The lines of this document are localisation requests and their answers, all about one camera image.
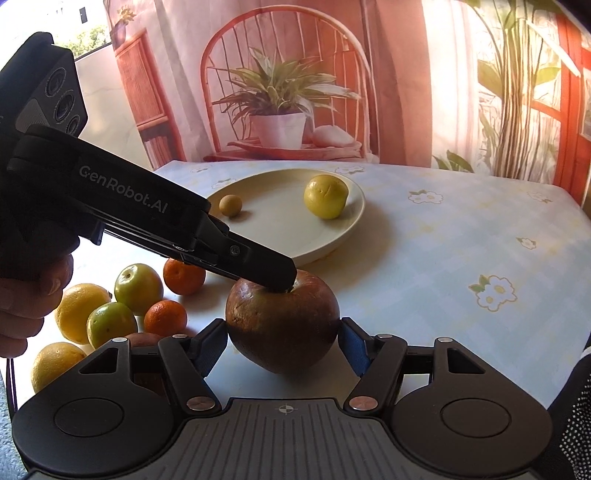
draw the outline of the potted plant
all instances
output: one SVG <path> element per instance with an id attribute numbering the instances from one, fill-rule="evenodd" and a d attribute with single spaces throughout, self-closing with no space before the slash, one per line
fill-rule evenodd
<path id="1" fill-rule="evenodd" d="M 336 85 L 333 75 L 318 72 L 316 60 L 277 62 L 257 48 L 249 51 L 255 68 L 220 69 L 234 75 L 230 82 L 238 90 L 213 105 L 225 105 L 223 113 L 230 111 L 232 124 L 248 115 L 263 147 L 299 149 L 314 108 L 334 110 L 331 98 L 359 99 Z"/>
<path id="2" fill-rule="evenodd" d="M 136 17 L 134 11 L 127 5 L 124 5 L 118 9 L 117 14 L 119 15 L 119 20 L 111 31 L 111 42 L 113 43 L 113 48 L 119 48 L 121 45 L 123 45 L 125 39 L 127 38 L 126 26 Z"/>

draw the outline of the finger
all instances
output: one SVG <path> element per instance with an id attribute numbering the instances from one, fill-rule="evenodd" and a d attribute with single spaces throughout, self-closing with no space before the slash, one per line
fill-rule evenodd
<path id="1" fill-rule="evenodd" d="M 41 294 L 53 295 L 57 290 L 63 290 L 72 280 L 73 271 L 74 259 L 71 255 L 46 268 L 39 280 Z"/>
<path id="2" fill-rule="evenodd" d="M 0 356 L 16 358 L 27 351 L 28 342 L 24 339 L 8 338 L 0 335 Z"/>
<path id="3" fill-rule="evenodd" d="M 45 317 L 57 308 L 62 295 L 62 290 L 52 295 L 41 295 L 38 282 L 0 278 L 0 310 L 16 317 Z"/>
<path id="4" fill-rule="evenodd" d="M 0 312 L 0 335 L 22 340 L 34 337 L 43 327 L 44 319 L 26 319 Z"/>

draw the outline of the wall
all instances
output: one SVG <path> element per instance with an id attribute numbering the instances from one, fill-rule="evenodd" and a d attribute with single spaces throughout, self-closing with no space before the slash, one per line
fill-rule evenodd
<path id="1" fill-rule="evenodd" d="M 88 123 L 80 138 L 151 170 L 125 96 L 113 48 L 107 45 L 76 61 Z"/>

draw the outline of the logo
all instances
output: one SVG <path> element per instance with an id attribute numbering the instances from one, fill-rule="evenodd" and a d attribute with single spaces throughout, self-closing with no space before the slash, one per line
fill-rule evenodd
<path id="1" fill-rule="evenodd" d="M 283 415 L 288 415 L 288 414 L 292 413 L 294 410 L 297 410 L 297 408 L 294 408 L 291 405 L 285 404 L 279 408 L 276 408 L 276 410 L 279 410 L 281 413 L 283 413 Z"/>
<path id="2" fill-rule="evenodd" d="M 145 205 L 147 208 L 156 209 L 160 213 L 166 212 L 166 208 L 168 208 L 168 203 L 163 204 L 161 200 L 151 200 L 149 194 L 136 192 L 130 185 L 124 185 L 116 178 L 111 177 L 107 180 L 107 177 L 92 171 L 88 165 L 82 165 L 78 173 L 80 177 L 88 179 L 92 183 L 96 183 L 107 190 L 113 190 L 113 192 L 123 195 L 126 198 L 134 199 L 137 203 Z"/>

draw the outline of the orange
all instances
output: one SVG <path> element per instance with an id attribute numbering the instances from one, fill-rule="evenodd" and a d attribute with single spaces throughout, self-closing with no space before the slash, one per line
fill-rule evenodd
<path id="1" fill-rule="evenodd" d="M 183 333 L 187 327 L 187 310 L 174 300 L 152 305 L 144 317 L 144 331 L 162 337 Z"/>
<path id="2" fill-rule="evenodd" d="M 164 283 L 177 295 L 192 295 L 205 282 L 205 270 L 196 265 L 169 258 L 164 264 Z"/>

